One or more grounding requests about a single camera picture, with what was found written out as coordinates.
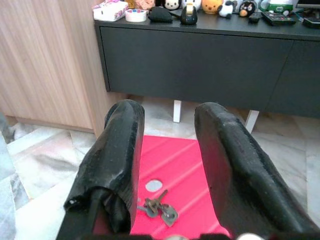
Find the yellow plush toy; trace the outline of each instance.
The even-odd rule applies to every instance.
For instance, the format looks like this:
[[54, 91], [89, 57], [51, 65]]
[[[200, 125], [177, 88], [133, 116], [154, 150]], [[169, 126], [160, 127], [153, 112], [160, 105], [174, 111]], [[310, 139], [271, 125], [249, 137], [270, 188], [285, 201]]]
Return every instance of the yellow plush toy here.
[[202, 9], [206, 14], [216, 14], [224, 0], [202, 0]]

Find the red plastic board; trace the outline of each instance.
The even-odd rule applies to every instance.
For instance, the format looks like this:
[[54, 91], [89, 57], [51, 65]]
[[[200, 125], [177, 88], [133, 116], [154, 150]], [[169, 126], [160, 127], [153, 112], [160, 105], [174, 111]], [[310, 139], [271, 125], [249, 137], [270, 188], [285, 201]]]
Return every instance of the red plastic board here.
[[[159, 180], [163, 186], [149, 192], [146, 184]], [[172, 235], [198, 238], [205, 233], [228, 231], [220, 226], [211, 201], [197, 140], [144, 136], [140, 159], [138, 205], [145, 198], [156, 198], [165, 189], [168, 193], [162, 203], [173, 206], [179, 214], [172, 227], [168, 227], [161, 216], [150, 218], [137, 210], [131, 234], [148, 234], [155, 239]]]

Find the wooden cabinet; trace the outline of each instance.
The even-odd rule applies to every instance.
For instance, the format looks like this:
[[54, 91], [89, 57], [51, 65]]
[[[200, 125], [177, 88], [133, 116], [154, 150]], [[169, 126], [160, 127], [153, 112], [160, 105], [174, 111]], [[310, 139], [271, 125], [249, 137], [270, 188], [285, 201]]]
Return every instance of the wooden cabinet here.
[[90, 0], [0, 1], [0, 109], [9, 116], [103, 130], [122, 96], [104, 86]]

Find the floor tile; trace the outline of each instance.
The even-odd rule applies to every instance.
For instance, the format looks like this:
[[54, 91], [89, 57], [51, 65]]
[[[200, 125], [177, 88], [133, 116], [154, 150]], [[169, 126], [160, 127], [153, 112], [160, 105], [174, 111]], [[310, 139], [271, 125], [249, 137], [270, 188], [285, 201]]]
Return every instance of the floor tile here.
[[307, 170], [306, 152], [292, 147], [295, 142], [290, 138], [273, 137], [265, 133], [253, 133], [261, 148], [269, 155], [293, 195], [307, 210]]
[[306, 143], [307, 210], [320, 227], [320, 139]]
[[80, 164], [68, 130], [57, 131], [12, 159], [27, 194], [33, 199], [75, 173]]
[[24, 137], [9, 143], [7, 145], [9, 154], [13, 156], [63, 131], [64, 129], [60, 128], [40, 127]]
[[253, 132], [278, 136], [300, 138], [303, 133], [290, 115], [261, 112], [256, 120]]
[[10, 183], [15, 209], [18, 210], [29, 202], [29, 197], [17, 173], [10, 176]]
[[97, 138], [93, 133], [83, 131], [70, 131], [73, 146], [76, 150], [76, 155], [80, 161], [83, 160], [84, 155], [90, 150]]
[[293, 119], [303, 136], [311, 139], [320, 139], [320, 119], [303, 116], [293, 116]]
[[16, 235], [15, 202], [10, 177], [0, 181], [0, 235], [1, 239], [13, 240]]
[[30, 125], [30, 124], [25, 124], [20, 122], [18, 122], [17, 124], [11, 127], [11, 129], [14, 131], [15, 141], [33, 132], [37, 128], [39, 128], [39, 126], [37, 125]]
[[55, 240], [65, 216], [63, 205], [76, 173], [16, 211], [15, 240]]
[[0, 181], [16, 172], [12, 159], [9, 155], [7, 144], [0, 131]]

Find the marble floor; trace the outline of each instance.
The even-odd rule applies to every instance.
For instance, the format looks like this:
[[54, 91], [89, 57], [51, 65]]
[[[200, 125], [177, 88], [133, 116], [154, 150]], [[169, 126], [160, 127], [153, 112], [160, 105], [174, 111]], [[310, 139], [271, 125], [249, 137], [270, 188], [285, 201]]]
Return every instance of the marble floor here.
[[[174, 123], [172, 100], [131, 98], [145, 108], [145, 135], [196, 138], [197, 103], [183, 102], [181, 122]], [[249, 112], [228, 109], [242, 120]], [[0, 232], [5, 230], [5, 239], [53, 240], [79, 164], [96, 138], [92, 133], [52, 127], [33, 126], [31, 132], [23, 128], [16, 127], [25, 135], [8, 145], [0, 141], [1, 166], [6, 166], [0, 171], [0, 218], [5, 214]], [[252, 135], [320, 226], [320, 119], [261, 113]]]

